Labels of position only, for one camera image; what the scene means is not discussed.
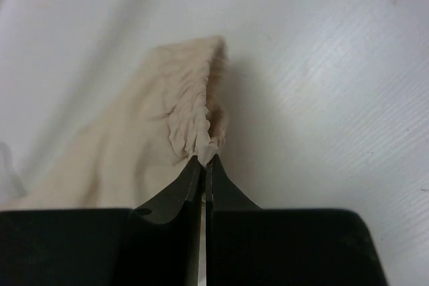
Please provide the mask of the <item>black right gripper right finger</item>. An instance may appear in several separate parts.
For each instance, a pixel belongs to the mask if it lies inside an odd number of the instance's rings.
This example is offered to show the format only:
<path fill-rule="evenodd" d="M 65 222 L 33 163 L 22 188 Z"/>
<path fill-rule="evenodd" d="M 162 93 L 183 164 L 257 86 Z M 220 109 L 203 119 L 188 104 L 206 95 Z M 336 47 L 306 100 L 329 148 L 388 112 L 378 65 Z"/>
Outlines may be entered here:
<path fill-rule="evenodd" d="M 208 285 L 386 285 L 371 234 L 342 209 L 263 209 L 206 168 Z"/>

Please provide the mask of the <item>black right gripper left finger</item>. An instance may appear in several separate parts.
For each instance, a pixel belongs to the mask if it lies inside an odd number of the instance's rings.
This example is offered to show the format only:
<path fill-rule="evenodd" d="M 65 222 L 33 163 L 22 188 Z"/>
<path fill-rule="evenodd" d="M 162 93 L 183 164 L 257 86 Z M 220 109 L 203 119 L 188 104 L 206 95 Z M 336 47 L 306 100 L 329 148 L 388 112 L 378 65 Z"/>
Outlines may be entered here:
<path fill-rule="evenodd" d="M 138 208 L 1 213 L 2 285 L 196 285 L 204 170 Z"/>

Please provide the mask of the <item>beige trousers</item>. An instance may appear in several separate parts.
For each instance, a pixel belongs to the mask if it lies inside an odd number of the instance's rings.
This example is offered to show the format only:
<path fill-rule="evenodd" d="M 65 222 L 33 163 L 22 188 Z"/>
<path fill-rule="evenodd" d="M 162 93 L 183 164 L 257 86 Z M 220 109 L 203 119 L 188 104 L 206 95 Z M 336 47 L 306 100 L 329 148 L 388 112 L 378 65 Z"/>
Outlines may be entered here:
<path fill-rule="evenodd" d="M 191 158 L 207 165 L 225 145 L 218 90 L 226 65 L 219 35 L 154 48 L 47 176 L 1 209 L 136 208 Z"/>

